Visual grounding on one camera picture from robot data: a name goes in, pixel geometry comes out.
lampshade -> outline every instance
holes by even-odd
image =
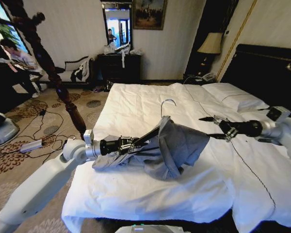
[[[206,40],[204,41],[202,46],[197,50],[197,52],[220,54],[221,39],[222,33],[209,33]]]

mirror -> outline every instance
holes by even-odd
[[[132,48],[131,4],[103,2],[102,11],[107,43],[113,43],[115,48],[130,43]]]

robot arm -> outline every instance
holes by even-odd
[[[39,167],[12,193],[0,211],[0,233],[15,231],[23,221],[41,211],[69,180],[78,165],[115,151],[120,154],[135,151],[145,145],[150,136],[158,133],[158,129],[142,138],[120,137],[115,141],[95,141],[92,130],[87,130],[85,142],[68,139],[62,153]]]
[[[219,116],[201,118],[202,121],[212,121],[219,125],[223,134],[209,134],[216,139],[225,139],[229,142],[238,134],[255,137],[260,142],[281,144],[288,150],[291,158],[291,112],[283,107],[272,107],[267,114],[270,120],[247,122],[231,122]]]

wooden bedpost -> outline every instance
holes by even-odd
[[[76,105],[71,102],[69,92],[63,86],[60,76],[55,72],[54,62],[41,45],[41,38],[36,31],[36,26],[45,20],[44,14],[39,12],[32,18],[29,18],[24,9],[23,0],[2,0],[2,2],[10,10],[14,25],[24,34],[25,39],[31,44],[37,62],[48,74],[48,79],[55,85],[58,97],[65,103],[66,110],[70,114],[74,126],[80,132],[81,138],[83,139],[83,134],[86,130],[84,120],[78,112]]]

metal hook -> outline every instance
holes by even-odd
[[[165,102],[167,102],[167,101],[171,101],[171,102],[173,102],[173,103],[175,104],[175,106],[176,106],[176,102],[174,102],[174,100],[172,100],[172,99],[166,99],[166,100],[164,100],[164,101],[162,102],[162,104],[161,104],[161,118],[163,117],[163,116],[162,116],[162,112],[163,112],[163,104],[164,104]]]

